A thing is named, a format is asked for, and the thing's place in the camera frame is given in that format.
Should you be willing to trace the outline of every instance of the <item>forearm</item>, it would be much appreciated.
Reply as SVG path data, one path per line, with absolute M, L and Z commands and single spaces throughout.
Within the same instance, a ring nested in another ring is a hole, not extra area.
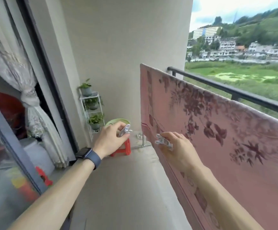
M 77 161 L 8 230 L 59 230 L 94 167 L 90 160 Z
M 205 166 L 189 171 L 224 230 L 263 230 Z

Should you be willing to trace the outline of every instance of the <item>white clothespin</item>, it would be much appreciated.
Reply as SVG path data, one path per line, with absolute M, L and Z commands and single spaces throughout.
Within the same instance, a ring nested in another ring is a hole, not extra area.
M 162 137 L 159 134 L 156 134 L 156 137 L 158 139 L 155 141 L 156 144 L 164 144 L 169 148 L 169 150 L 173 150 L 173 145 L 166 138 Z
M 120 131 L 118 137 L 121 137 L 121 136 L 124 135 L 124 134 L 133 132 L 133 131 L 130 130 L 129 128 L 130 128 L 130 124 L 126 124 L 126 126 Z

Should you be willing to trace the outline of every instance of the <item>hand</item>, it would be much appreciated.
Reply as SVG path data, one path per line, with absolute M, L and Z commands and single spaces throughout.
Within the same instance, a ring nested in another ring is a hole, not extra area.
M 177 132 L 163 132 L 160 135 L 172 143 L 173 151 L 170 151 L 163 144 L 159 144 L 158 147 L 168 161 L 179 171 L 191 173 L 203 166 L 195 148 L 184 135 Z
M 125 126 L 125 123 L 117 122 L 113 125 L 103 127 L 93 147 L 93 151 L 95 151 L 101 159 L 112 154 L 129 138 L 129 134 L 117 137 L 117 131 L 121 131 Z

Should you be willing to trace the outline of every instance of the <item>black metal railing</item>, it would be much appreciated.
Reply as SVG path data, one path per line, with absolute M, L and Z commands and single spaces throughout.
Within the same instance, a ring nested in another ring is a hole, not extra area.
M 190 74 L 183 70 L 176 69 L 174 67 L 168 67 L 168 70 L 172 71 L 172 76 L 174 76 L 174 77 L 176 76 L 176 73 L 178 73 L 185 77 L 189 77 L 196 81 L 202 82 L 206 85 L 210 85 L 214 88 L 217 88 L 224 92 L 230 93 L 232 95 L 232 97 L 231 97 L 232 100 L 239 101 L 242 98 L 242 99 L 248 100 L 252 103 L 263 106 L 265 108 L 271 109 L 275 112 L 278 112 L 278 101 L 275 101 L 275 100 L 272 100 L 269 98 L 265 98 L 265 97 L 259 96 L 257 94 L 254 94 L 254 93 L 250 93 L 250 92 L 244 91 L 242 89 L 234 88 L 233 86 L 225 85 L 220 82 L 213 81 L 213 80 L 207 79 L 205 77 L 201 77 L 199 75 Z

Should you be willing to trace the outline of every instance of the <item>white metal shelf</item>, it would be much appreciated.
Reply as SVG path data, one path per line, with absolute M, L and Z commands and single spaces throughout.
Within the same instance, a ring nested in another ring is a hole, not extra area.
M 98 107 L 96 110 L 94 110 L 94 111 L 90 111 L 89 108 L 88 108 L 88 107 L 86 106 L 86 104 L 85 104 L 85 100 L 86 100 L 86 99 L 90 99 L 90 98 L 97 98 L 97 99 L 99 100 L 99 107 Z M 95 114 L 97 114 L 97 113 L 101 113 L 101 114 L 104 116 L 104 114 L 103 114 L 103 109 L 102 109 L 102 104 L 101 104 L 101 99 L 100 99 L 99 93 L 98 93 L 97 91 L 95 91 L 95 92 L 92 92 L 92 95 L 89 96 L 89 97 L 81 96 L 81 97 L 79 98 L 79 100 L 80 100 L 81 106 L 82 106 L 82 108 L 83 108 L 83 112 L 84 112 L 85 119 L 86 119 L 86 124 L 88 125 L 89 135 L 90 135 L 91 142 L 92 142 L 92 141 L 93 141 L 93 135 L 94 135 L 95 133 L 100 132 L 101 130 L 100 130 L 100 129 L 99 129 L 99 130 L 96 130 L 96 131 L 93 130 L 93 129 L 91 128 L 90 124 L 89 124 L 89 119 L 90 119 L 93 115 L 95 115 Z M 102 126 L 105 126 L 105 120 L 104 120 L 104 119 L 103 119 L 103 124 L 101 123 L 101 127 L 102 127 Z

